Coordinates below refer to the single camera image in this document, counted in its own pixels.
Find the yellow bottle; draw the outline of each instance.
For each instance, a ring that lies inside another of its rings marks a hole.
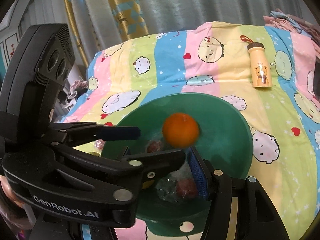
[[[253,87],[272,87],[271,70],[263,44],[252,42],[248,45],[247,49],[250,54]]]

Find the green bowl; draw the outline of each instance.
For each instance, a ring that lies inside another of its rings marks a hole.
[[[140,138],[136,141],[106,142],[101,156],[116,159],[123,146],[130,147],[131,154],[145,152],[148,142],[161,136],[165,119],[178,112],[189,114],[197,121],[200,136],[195,146],[203,159],[231,177],[246,178],[253,155],[248,123],[228,102],[201,93],[169,95],[138,107],[118,126],[138,126]],[[203,231],[209,207],[209,201],[200,199],[186,204],[162,201],[156,189],[149,188],[140,192],[137,218],[144,220],[155,235],[187,236]],[[185,221],[194,225],[189,233],[180,230],[180,225]]]

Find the brown bottle cap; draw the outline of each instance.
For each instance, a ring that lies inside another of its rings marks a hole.
[[[251,48],[255,48],[255,47],[260,47],[260,48],[264,48],[263,44],[260,43],[260,42],[253,42],[253,43],[250,43],[248,46],[247,46],[247,49],[251,49]]]

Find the cartoon print fabric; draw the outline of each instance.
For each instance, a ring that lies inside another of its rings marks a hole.
[[[272,89],[252,87],[250,57],[240,35],[264,44]],[[206,93],[227,101],[251,127],[249,175],[263,185],[290,239],[298,240],[320,210],[320,103],[313,92],[314,68],[311,39],[271,27],[213,22],[196,30],[149,35],[96,54],[87,71],[89,89],[63,122],[116,125],[138,106],[175,93]],[[98,151],[94,143],[77,148]],[[235,218],[232,205],[228,239],[234,237]],[[178,225],[184,222],[181,218]],[[172,237],[170,225],[159,224],[137,219],[132,228],[118,229],[118,238],[201,237],[196,226]]]

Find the orange fruit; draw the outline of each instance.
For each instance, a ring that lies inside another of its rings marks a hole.
[[[163,137],[174,148],[186,148],[193,145],[199,133],[197,122],[184,113],[170,115],[162,127]]]

